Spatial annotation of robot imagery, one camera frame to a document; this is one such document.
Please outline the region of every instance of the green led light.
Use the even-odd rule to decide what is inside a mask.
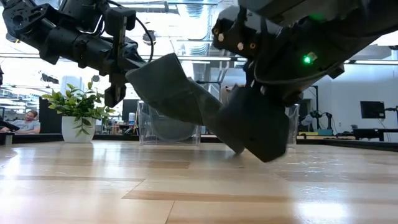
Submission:
[[[306,64],[311,64],[312,63],[312,59],[309,56],[304,56],[303,62]]]

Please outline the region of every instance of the white wall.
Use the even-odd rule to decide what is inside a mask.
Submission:
[[[346,65],[346,72],[338,78],[320,80],[320,111],[330,112],[339,133],[351,131],[351,125],[359,128],[383,128],[376,119],[362,119],[360,101],[383,101],[386,108],[398,105],[398,68],[385,65]],[[395,112],[386,112],[383,124],[398,128]],[[398,134],[390,134],[391,141],[398,141]]]

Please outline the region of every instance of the green leaves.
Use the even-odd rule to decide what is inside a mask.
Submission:
[[[80,130],[76,133],[75,138],[79,137],[79,136],[81,135],[82,132],[83,132],[83,129],[80,129]]]
[[[42,95],[43,99],[51,99],[52,95],[46,94],[46,95]]]
[[[107,120],[110,114],[114,113],[115,110],[107,106],[95,107],[95,103],[103,102],[104,94],[93,90],[92,80],[87,84],[88,89],[86,92],[71,84],[67,84],[67,86],[68,89],[65,91],[65,95],[52,90],[51,94],[43,95],[42,98],[48,99],[50,109],[56,110],[57,113],[61,113],[64,116],[75,117],[74,129],[78,129],[76,137],[81,134],[89,134],[87,128],[95,125],[95,121],[91,121],[89,118],[101,119],[104,124],[108,123]]]
[[[69,84],[69,83],[67,84],[67,86],[69,87],[70,90],[73,90],[74,88],[76,88],[72,84]]]
[[[85,126],[91,126],[91,123],[86,118],[82,118],[81,120]]]
[[[67,96],[67,97],[72,97],[71,91],[67,90],[65,93],[66,93],[66,96]]]

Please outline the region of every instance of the screw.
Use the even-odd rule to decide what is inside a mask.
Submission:
[[[238,43],[238,49],[239,50],[243,50],[243,44],[242,43]]]
[[[220,34],[218,36],[218,41],[220,41],[220,42],[224,41],[224,34]]]

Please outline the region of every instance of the potted plant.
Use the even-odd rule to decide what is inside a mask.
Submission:
[[[51,95],[43,95],[42,98],[48,99],[50,109],[63,114],[62,136],[65,142],[90,142],[94,137],[96,120],[100,119],[107,125],[109,113],[114,110],[107,106],[95,107],[95,103],[102,102],[104,95],[92,89],[92,81],[88,83],[86,91],[67,85],[65,95],[53,91]]]

